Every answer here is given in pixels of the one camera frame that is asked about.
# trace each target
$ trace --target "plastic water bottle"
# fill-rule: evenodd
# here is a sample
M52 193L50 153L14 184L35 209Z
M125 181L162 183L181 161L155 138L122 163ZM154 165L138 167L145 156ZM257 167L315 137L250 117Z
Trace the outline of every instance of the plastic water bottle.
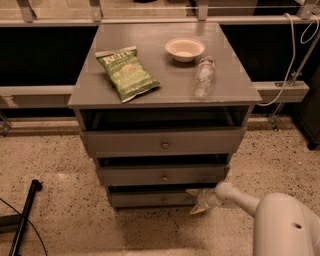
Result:
M204 98L211 94L216 76L216 64L211 56L200 60L193 86L193 95Z

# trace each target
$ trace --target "cable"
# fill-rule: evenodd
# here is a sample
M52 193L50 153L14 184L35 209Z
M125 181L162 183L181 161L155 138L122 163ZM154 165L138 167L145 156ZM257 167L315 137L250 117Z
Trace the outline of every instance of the cable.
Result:
M284 78L284 83L282 85L282 88L281 90L279 91L278 95L272 100L270 101L269 103L260 103L258 104L258 106L262 106L262 107L267 107L267 106L270 106L271 104L275 103L277 101L277 99L280 97L281 93L283 92L284 90L284 87L288 85L287 83L287 79L288 79L288 76L289 76L289 73L290 73L290 70L291 70L291 67L293 65L293 62L296 58L296 44L295 44L295 36L294 36L294 26L293 26L293 21L292 21L292 18L291 18L291 15L288 14L288 13L285 13L284 16L286 16L289 20L290 20L290 24L291 24L291 37L292 37L292 59L291 59L291 63L289 65L289 68L288 68L288 71L287 71L287 74Z
M312 16L313 16L315 19L314 19L314 20L309 24L309 26L303 31L303 33L302 33L302 35L301 35L301 37L300 37L300 43L301 43L301 44L306 44L306 43L308 43L308 42L316 35L316 33L317 33L318 30L319 30L319 19L318 19L318 17L317 17L316 15L314 15L314 14L312 14ZM308 40L302 41L302 39L303 39L303 37L304 37L304 34L308 31L308 29L311 27L311 25L314 23L315 20L317 21L317 27L316 27L313 35L312 35Z
M12 210L14 210L14 211L15 211L17 214L19 214L20 216L23 216L19 211L17 211L12 205L10 205L10 204L7 203L6 201L4 201L1 197L0 197L0 201L3 202L5 205L7 205L7 206L8 206L9 208L11 208ZM43 250L44 250L45 255L48 256L47 249L46 249L46 247L45 247L45 245L44 245L44 242L43 242L43 240L42 240L42 238L41 238L38 230L36 229L36 227L33 225L33 223L32 223L29 219L27 219L27 221L28 221L29 224L33 227L34 231L36 232L36 234L37 234L37 236L38 236L38 238L39 238L39 240L40 240L40 242L41 242L41 245L42 245L42 248L43 248Z

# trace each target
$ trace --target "white cable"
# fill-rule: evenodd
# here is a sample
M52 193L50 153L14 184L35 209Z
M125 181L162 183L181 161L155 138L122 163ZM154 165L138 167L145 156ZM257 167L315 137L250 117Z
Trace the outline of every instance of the white cable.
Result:
M293 62L294 62L294 60L295 60L295 58L296 58L296 43L295 43L295 36L294 36L293 20L292 20L292 18L291 18L291 15L288 14L288 13L285 13L284 16L286 16L286 17L290 20L290 24L291 24L292 51L293 51L291 63L290 63L290 65L289 65L287 74L286 74L286 76L285 76L285 78L284 78L284 83L283 83L282 88L281 88L281 90L279 91L278 95L277 95L272 101L270 101L269 103L260 103L260 104L258 104L258 106L267 107L267 106L270 106L271 104L273 104L273 103L275 103L275 102L277 101L277 99L280 97L281 93L283 92L284 87L287 86L287 79L288 79L288 76L289 76L291 67L292 67L292 65L293 65Z
M309 24L309 26L303 31L303 33L302 33L302 35L301 35L301 38L300 38L300 43L301 43L301 44L306 44L306 43L308 43L308 42L316 35L316 33L317 33L318 30L319 30L319 19L318 19L318 17L317 17L316 15L314 15L314 14L312 14L312 16L313 16L315 19L314 19L314 20ZM313 35L312 35L307 41L302 41L302 39L303 39L303 37L304 37L304 34L308 31L308 29L309 29L310 26L314 23L315 20L317 21L317 27L316 27Z

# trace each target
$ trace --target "white bowl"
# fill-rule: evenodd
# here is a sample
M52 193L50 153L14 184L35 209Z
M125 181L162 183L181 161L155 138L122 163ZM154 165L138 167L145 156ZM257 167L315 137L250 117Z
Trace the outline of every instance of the white bowl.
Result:
M165 48L180 62L192 61L205 50L203 43L193 38L176 38L166 43Z

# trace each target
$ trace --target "black cable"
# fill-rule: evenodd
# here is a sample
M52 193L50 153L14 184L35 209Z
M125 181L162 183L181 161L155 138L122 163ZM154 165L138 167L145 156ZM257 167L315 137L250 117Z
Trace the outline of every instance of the black cable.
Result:
M19 214L20 216L23 216L19 211L17 211L12 205L10 205L10 204L7 203L6 201L4 201L1 197L0 197L0 201L1 201L2 203L4 203L5 205L7 205L7 206L8 206L9 208L11 208L12 210L14 210L14 211L15 211L17 214ZM27 219L27 221L28 221L29 224L33 227L34 231L36 232L36 234L37 234L37 236L38 236L38 238L39 238L39 240L40 240L40 242L41 242L41 245L42 245L42 248L43 248L43 250L44 250L45 255L48 256L47 249L46 249L46 247L45 247L45 245L44 245L44 242L43 242L43 240L42 240L42 238L41 238L38 230L36 229L36 227L33 225L33 223L32 223L29 219Z

